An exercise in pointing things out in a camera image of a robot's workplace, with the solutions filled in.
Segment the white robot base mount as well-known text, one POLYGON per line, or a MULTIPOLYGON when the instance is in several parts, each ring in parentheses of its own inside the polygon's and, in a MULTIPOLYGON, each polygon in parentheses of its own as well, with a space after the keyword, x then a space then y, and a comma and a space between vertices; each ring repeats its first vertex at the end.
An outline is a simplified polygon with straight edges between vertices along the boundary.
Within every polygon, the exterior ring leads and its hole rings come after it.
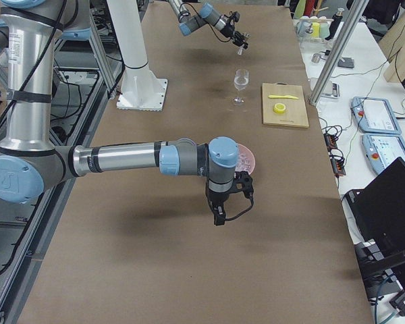
POLYGON ((168 80, 157 78, 149 67, 137 2, 107 2, 124 63, 119 109, 161 111, 168 80))

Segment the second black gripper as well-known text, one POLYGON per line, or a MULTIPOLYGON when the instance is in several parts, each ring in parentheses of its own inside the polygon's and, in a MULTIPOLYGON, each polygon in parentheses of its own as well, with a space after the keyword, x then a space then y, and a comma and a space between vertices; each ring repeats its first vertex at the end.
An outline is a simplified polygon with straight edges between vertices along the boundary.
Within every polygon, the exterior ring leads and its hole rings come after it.
POLYGON ((212 190, 208 190, 206 191, 206 197, 209 207, 213 212, 214 225, 224 225, 226 219, 224 203, 230 197, 229 192, 215 192, 212 190))

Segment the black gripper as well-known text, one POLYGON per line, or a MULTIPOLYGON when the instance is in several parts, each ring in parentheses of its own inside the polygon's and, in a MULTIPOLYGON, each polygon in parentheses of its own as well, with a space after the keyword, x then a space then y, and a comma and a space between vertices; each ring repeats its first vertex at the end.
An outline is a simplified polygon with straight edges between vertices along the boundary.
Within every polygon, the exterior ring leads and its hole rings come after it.
POLYGON ((247 40, 250 38, 250 34, 247 32, 236 31, 235 35, 235 23, 236 22, 234 20, 228 20, 222 29, 222 35, 224 35, 226 38, 232 39, 233 44, 239 48, 247 49, 247 40))

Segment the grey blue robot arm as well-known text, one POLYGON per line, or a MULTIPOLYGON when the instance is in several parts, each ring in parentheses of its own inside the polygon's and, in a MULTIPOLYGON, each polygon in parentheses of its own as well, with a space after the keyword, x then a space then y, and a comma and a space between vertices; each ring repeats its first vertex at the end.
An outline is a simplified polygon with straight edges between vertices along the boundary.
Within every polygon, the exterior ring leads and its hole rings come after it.
POLYGON ((229 15, 219 13, 212 4, 204 3, 199 11, 192 16, 183 1, 167 1, 178 19, 178 26, 183 36, 188 36, 194 31, 208 24, 218 30, 224 37, 242 41, 242 34, 236 30, 235 23, 239 21, 240 14, 231 11, 229 15))

